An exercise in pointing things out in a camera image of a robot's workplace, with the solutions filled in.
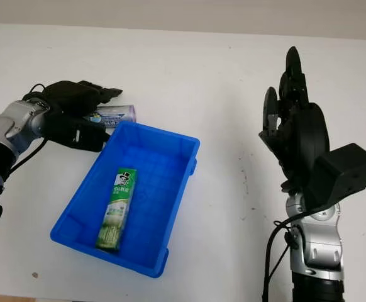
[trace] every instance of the white tabletop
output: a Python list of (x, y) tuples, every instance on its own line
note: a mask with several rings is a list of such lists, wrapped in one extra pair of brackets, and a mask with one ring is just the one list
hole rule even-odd
[[(278, 86), (292, 45), (309, 99), (323, 109), (331, 148), (356, 142), (366, 149), (366, 41), (0, 25), (0, 112), (37, 82), (87, 80), (123, 89), (112, 103), (134, 104), (139, 122), (201, 141), (159, 279), (50, 240), (97, 154), (49, 142), (0, 196), (0, 294), (260, 301), (265, 245), (273, 220), (286, 217), (286, 196), (285, 177), (258, 132), (264, 94)], [(341, 207), (345, 298), (366, 301), (366, 190)], [(291, 300), (288, 258), (270, 288), (271, 301)]]

